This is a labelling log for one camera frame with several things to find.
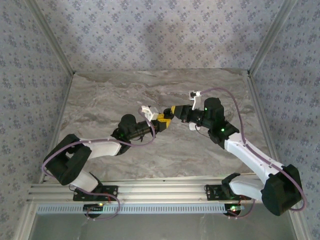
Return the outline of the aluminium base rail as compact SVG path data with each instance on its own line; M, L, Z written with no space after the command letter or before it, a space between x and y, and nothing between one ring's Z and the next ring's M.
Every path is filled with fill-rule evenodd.
M117 198L122 204L204 203L205 185L218 185L222 176L191 176L169 178L122 179L105 181L104 185L118 186ZM26 197L35 203L70 203L73 192L67 186L47 182L32 184Z

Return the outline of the right controller board green light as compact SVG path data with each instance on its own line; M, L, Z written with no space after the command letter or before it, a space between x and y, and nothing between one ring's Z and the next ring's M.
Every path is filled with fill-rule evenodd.
M226 213L226 216L229 217L238 217L242 210L245 209L242 205L235 205L235 204L225 204L224 205Z

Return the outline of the aluminium frame post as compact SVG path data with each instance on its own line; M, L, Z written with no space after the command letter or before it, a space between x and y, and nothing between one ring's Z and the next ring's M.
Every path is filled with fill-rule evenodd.
M274 41L280 33L282 27L285 25L291 11L297 4L298 0L283 0L282 4L271 22L271 25L262 39L262 43L257 50L249 68L248 75L252 78L259 70Z
M36 0L24 0L25 4L27 5L28 9L30 10L32 16L34 17L35 21L37 22L38 26L40 27L42 33L44 34L47 42L49 43L53 53L57 57L58 61L60 62L61 66L68 73L70 76L74 75L74 71L67 59L67 56L63 52L60 44L58 43L57 38L55 37L54 32L52 31L45 15L43 14L41 8L39 7Z

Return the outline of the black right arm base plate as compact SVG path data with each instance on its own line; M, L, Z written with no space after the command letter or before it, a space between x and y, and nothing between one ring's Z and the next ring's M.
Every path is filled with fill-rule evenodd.
M235 195L228 187L222 184L206 184L204 191L208 201L241 200L239 195Z

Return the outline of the aluminium table side rail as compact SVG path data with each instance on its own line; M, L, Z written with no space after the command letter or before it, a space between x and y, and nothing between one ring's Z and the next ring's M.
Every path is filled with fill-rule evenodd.
M278 154L278 151L276 150L276 145L273 140L268 118L265 114L265 109L264 109L262 100L259 96L259 91L255 82L255 79L251 76L250 73L248 73L248 87L251 94L254 109L256 111L257 118L262 129L264 139L269 149L270 156L274 160L282 163L283 161L281 160ZM290 210L290 211L287 211L287 213L290 216L293 230L297 240L313 240L304 212L303 211L294 212Z
M57 118L56 125L54 127L54 132L53 132L53 137L52 140L49 144L48 151L44 155L45 157L53 150L53 148L57 145L58 139L59 139L59 134L61 130L61 125L62 125L62 119L64 115L64 111L66 108L66 103L69 97L72 81L74 78L74 73L71 75L69 83L66 88L66 92L62 101L61 108L59 110L59 115ZM33 200L26 200L26 204L24 205L23 209L21 210L20 213L20 218L17 224L17 228L13 237L13 240L29 240L32 227L35 221L35 217L37 214L37 207L38 203L34 203Z

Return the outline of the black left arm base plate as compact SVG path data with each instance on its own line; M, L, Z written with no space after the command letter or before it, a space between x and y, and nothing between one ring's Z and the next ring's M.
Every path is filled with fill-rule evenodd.
M104 196L101 194L109 194L115 197L118 196L118 186L117 185L98 185L91 194L85 193L78 188L74 190L73 201L75 202L105 202L116 200L110 196Z

